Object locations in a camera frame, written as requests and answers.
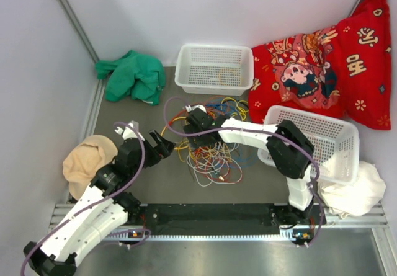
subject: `white cloth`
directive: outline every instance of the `white cloth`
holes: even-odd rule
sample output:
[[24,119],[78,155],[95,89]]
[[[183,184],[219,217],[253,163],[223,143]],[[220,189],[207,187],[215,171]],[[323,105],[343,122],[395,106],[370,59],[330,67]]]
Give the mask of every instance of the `white cloth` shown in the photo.
[[318,181],[318,192],[329,211],[341,218],[362,216],[376,205],[385,193],[386,184],[374,165],[359,162],[357,180],[352,185]]

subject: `cable bundle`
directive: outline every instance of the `cable bundle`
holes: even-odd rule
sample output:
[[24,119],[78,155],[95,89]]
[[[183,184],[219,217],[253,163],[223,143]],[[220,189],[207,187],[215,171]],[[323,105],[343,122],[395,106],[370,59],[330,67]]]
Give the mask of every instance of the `cable bundle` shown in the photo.
[[[213,97],[202,105],[204,105],[207,113],[213,118],[222,114],[229,117],[238,117],[242,121],[247,119],[248,103],[244,100],[236,100],[232,97]],[[186,114],[187,112],[185,110],[179,112],[169,124],[172,125],[176,121],[183,122],[186,120]],[[167,126],[163,128],[161,132],[162,136],[166,129]],[[217,143],[214,146],[193,150],[187,138],[184,138],[175,150],[178,151],[179,159],[182,162],[186,162],[192,169],[190,172],[192,172],[193,177],[201,187],[207,187],[212,183],[224,185],[237,184],[243,179],[242,165],[239,162],[248,162],[251,160],[249,164],[244,165],[244,167],[247,167],[252,165],[257,159],[252,156],[243,159],[241,157],[241,149],[237,144],[228,146],[225,143]],[[182,150],[187,151],[186,156],[182,155]],[[237,179],[233,178],[232,169],[239,171],[239,177]],[[200,178],[206,179],[209,182],[203,185],[199,181]]]

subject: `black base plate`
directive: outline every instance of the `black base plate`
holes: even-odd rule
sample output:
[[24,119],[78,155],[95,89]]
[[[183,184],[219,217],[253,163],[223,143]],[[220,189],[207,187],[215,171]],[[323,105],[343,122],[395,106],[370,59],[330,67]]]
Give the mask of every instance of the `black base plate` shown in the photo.
[[[150,204],[141,205],[146,227],[153,235],[227,236],[279,234],[272,214],[288,211],[287,205],[250,204]],[[319,206],[311,211],[316,223]],[[291,221],[280,221],[292,224]]]

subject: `white wall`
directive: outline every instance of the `white wall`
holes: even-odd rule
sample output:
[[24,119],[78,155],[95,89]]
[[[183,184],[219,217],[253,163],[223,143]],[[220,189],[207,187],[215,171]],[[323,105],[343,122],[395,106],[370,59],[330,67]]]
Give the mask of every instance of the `white wall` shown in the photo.
[[391,57],[393,89],[391,93],[390,131],[375,131],[356,124],[360,134],[360,157],[374,163],[387,188],[383,207],[397,242],[397,0],[388,0],[391,16]]
[[99,58],[128,50],[174,64],[185,43],[253,47],[336,24],[356,0],[69,0]]
[[0,18],[0,275],[19,275],[22,249],[65,201],[61,164],[96,78],[57,0],[0,0]]

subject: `chinese character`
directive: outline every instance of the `chinese character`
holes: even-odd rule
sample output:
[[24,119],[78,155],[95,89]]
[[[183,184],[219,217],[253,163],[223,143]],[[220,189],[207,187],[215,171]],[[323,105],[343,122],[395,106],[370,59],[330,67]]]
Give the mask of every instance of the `chinese character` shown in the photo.
[[375,31],[371,30],[370,28],[361,28],[360,31],[357,32],[359,35],[359,44],[361,45],[370,45],[370,47],[373,47],[374,43],[378,43],[378,37],[373,36],[373,33]]
[[383,13],[383,10],[381,10],[381,9],[375,9],[373,11],[373,14],[375,15],[375,17],[380,16],[382,13]]
[[364,61],[360,60],[359,54],[347,57],[346,61],[348,62],[347,68],[350,71],[350,76],[355,76],[367,70],[364,66]]

